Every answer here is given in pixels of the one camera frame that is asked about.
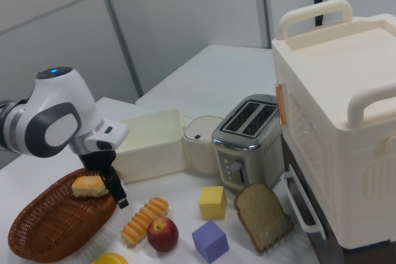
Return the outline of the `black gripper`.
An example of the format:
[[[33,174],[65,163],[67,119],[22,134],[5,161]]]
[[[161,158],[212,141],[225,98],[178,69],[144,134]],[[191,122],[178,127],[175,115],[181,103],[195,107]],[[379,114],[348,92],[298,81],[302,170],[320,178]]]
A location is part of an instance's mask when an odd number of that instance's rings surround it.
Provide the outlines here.
[[[113,150],[95,151],[79,155],[79,159],[86,170],[100,172],[100,177],[105,188],[109,190],[111,196],[120,209],[129,205],[127,195],[121,185],[121,180],[119,179],[114,167],[111,166],[114,161]]]

